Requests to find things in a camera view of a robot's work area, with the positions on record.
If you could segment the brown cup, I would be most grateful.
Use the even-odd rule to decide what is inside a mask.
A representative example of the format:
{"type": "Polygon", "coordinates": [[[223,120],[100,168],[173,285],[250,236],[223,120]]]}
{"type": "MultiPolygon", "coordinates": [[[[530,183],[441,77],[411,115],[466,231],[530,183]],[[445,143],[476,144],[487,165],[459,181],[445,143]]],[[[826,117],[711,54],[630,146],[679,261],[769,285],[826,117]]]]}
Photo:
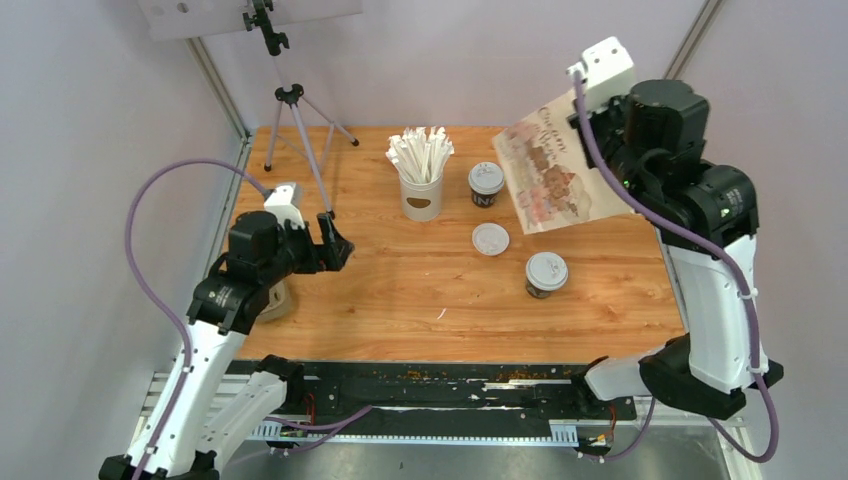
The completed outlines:
{"type": "Polygon", "coordinates": [[[498,195],[501,192],[501,188],[482,190],[471,188],[470,192],[472,203],[475,206],[479,208],[490,208],[496,203],[498,195]]]}
{"type": "Polygon", "coordinates": [[[545,299],[550,297],[554,292],[558,290],[558,287],[554,286],[550,288],[547,285],[539,286],[535,284],[531,279],[527,278],[525,281],[525,290],[526,292],[536,299],[545,299]]]}

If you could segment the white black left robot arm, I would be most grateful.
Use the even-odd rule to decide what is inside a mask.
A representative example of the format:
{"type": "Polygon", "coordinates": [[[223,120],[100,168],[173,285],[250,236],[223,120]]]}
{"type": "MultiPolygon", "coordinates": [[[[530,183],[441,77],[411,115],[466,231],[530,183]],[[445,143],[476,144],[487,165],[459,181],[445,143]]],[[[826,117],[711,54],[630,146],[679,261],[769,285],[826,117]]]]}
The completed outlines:
{"type": "Polygon", "coordinates": [[[123,455],[104,460],[101,479],[218,479],[248,434],[273,410],[298,411],[306,400],[304,368],[275,355],[212,419],[211,404],[235,354],[270,303],[272,287],[291,274],[340,271],[354,250],[320,213],[322,243],[308,225],[267,211],[240,215],[228,251],[193,292],[187,334],[150,422],[123,455]]]}

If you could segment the white coffee cup lid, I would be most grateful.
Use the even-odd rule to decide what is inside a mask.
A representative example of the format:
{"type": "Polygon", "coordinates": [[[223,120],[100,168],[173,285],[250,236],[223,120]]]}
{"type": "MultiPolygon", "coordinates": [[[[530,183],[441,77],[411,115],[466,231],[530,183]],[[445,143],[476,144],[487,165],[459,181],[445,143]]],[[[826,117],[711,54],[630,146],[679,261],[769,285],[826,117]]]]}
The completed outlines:
{"type": "Polygon", "coordinates": [[[501,167],[494,162],[480,162],[468,173],[469,187],[480,194],[498,193],[505,184],[505,175],[501,167]]]}

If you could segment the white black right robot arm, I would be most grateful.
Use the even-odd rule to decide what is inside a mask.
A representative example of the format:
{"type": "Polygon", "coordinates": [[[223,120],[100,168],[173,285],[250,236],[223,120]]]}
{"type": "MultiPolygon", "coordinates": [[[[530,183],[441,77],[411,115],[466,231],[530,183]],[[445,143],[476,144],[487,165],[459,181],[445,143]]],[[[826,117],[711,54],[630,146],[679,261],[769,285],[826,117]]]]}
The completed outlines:
{"type": "Polygon", "coordinates": [[[708,101],[677,80],[648,80],[598,105],[586,83],[570,125],[589,166],[655,228],[684,323],[647,353],[593,361],[571,403],[596,417],[621,397],[655,400],[711,419],[731,418],[750,389],[784,370],[765,354],[755,305],[757,196],[740,169],[703,156],[708,101]]]}

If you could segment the paper takeout bag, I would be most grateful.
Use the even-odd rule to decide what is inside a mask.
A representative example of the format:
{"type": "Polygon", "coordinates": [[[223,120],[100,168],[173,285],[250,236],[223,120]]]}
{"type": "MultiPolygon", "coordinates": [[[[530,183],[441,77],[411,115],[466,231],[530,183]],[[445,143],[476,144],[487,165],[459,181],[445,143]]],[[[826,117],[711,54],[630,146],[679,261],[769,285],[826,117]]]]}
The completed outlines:
{"type": "Polygon", "coordinates": [[[579,135],[568,123],[573,100],[568,91],[492,139],[524,234],[633,212],[600,171],[588,167],[579,135]]]}

